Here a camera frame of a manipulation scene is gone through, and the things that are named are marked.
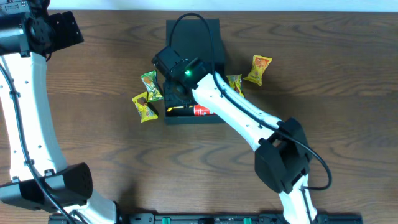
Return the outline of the yellow-green snack packet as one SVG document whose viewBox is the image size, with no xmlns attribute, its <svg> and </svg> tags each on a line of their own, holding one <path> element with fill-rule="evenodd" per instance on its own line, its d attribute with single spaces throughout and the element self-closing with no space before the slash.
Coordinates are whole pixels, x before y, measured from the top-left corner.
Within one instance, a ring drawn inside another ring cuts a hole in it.
<svg viewBox="0 0 398 224">
<path fill-rule="evenodd" d="M 228 75 L 227 79 L 229 82 L 230 87 L 240 96 L 244 97 L 242 92 L 242 75 Z"/>
</svg>

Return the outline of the yellow biscuit packet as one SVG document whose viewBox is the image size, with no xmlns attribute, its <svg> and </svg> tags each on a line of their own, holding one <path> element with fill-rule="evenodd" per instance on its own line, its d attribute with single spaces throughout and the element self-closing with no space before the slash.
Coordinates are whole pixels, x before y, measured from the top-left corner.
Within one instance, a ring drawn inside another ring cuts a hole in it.
<svg viewBox="0 0 398 224">
<path fill-rule="evenodd" d="M 170 113 L 173 110 L 181 110 L 181 109 L 184 109 L 184 108 L 185 108 L 184 106 L 169 107 L 169 108 L 167 108 L 166 112 Z"/>
</svg>

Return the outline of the red Pringles can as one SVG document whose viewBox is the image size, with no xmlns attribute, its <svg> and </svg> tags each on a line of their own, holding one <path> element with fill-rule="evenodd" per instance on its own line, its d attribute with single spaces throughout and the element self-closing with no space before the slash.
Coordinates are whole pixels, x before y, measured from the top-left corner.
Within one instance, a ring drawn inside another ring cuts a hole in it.
<svg viewBox="0 0 398 224">
<path fill-rule="evenodd" d="M 215 115 L 216 113 L 214 113 L 213 111 L 211 111 L 210 109 L 208 109 L 202 105 L 194 105 L 193 106 L 193 114 L 195 116 L 211 116 L 211 115 Z"/>
</svg>

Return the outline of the yellow orange snack packet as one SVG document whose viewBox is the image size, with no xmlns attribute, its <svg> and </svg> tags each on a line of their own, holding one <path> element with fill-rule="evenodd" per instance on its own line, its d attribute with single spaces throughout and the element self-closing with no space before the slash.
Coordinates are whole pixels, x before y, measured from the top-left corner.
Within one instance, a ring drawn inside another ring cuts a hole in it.
<svg viewBox="0 0 398 224">
<path fill-rule="evenodd" d="M 273 58 L 254 55 L 252 58 L 252 69 L 244 80 L 253 82 L 259 86 L 262 85 L 262 77 Z"/>
</svg>

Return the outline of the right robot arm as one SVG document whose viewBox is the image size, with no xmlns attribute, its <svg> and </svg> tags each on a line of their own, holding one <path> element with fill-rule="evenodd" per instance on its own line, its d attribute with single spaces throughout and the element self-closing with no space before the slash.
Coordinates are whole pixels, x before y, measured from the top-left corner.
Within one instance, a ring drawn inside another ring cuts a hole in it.
<svg viewBox="0 0 398 224">
<path fill-rule="evenodd" d="M 156 67 L 177 84 L 177 93 L 214 112 L 246 140 L 255 154 L 257 176 L 279 195 L 285 221 L 315 221 L 308 173 L 310 161 L 318 155 L 308 146 L 298 121 L 281 121 L 260 110 L 197 58 L 157 62 Z"/>
</svg>

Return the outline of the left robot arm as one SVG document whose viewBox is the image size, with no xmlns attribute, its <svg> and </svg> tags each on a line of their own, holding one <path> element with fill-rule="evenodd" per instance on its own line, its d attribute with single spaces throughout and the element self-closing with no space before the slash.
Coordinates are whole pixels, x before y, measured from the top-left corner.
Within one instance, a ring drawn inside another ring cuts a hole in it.
<svg viewBox="0 0 398 224">
<path fill-rule="evenodd" d="M 93 188 L 87 164 L 70 165 L 58 144 L 47 96 L 47 62 L 83 42 L 72 12 L 48 1 L 1 2 L 1 105 L 11 150 L 11 181 L 1 201 L 57 214 L 59 223 L 117 223 L 116 204 Z"/>
</svg>

